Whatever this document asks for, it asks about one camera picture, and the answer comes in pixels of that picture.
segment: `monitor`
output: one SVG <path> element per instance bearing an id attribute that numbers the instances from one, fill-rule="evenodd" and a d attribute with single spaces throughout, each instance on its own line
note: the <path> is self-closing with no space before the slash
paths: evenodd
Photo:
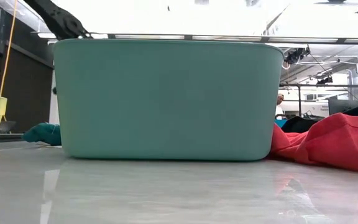
<path id="1" fill-rule="evenodd" d="M 329 115 L 342 113 L 355 107 L 358 107 L 357 100 L 337 100 L 337 99 L 328 100 Z"/>

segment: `black robotic arm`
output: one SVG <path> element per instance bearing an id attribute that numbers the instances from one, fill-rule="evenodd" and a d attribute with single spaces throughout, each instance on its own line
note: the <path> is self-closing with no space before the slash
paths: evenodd
<path id="1" fill-rule="evenodd" d="M 24 0 L 24 2 L 42 17 L 49 30 L 55 34 L 58 40 L 92 39 L 92 35 L 75 16 L 58 7 L 51 0 Z"/>

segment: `red fabric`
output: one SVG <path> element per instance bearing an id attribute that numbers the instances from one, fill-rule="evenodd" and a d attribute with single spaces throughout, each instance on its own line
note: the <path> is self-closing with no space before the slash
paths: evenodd
<path id="1" fill-rule="evenodd" d="M 274 124 L 270 155 L 358 171 L 358 116 L 334 114 L 301 134 L 284 133 Z"/>

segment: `person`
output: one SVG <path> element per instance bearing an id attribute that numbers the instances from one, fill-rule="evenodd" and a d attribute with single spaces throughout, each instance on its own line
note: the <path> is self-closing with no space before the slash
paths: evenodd
<path id="1" fill-rule="evenodd" d="M 279 114 L 284 114 L 283 109 L 279 106 L 284 100 L 284 95 L 279 93 L 277 95 L 277 105 L 276 105 L 276 116 Z M 283 116 L 277 116 L 276 119 L 283 119 Z"/>

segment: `black fabric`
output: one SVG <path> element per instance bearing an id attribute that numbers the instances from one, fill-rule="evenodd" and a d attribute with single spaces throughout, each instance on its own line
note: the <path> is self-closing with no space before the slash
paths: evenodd
<path id="1" fill-rule="evenodd" d="M 343 114 L 350 115 L 350 116 L 358 116 L 358 107 L 349 109 Z M 313 119 L 304 119 L 299 116 L 289 119 L 281 129 L 285 133 L 303 133 L 309 131 L 310 127 L 321 121 L 322 118 L 313 118 Z"/>

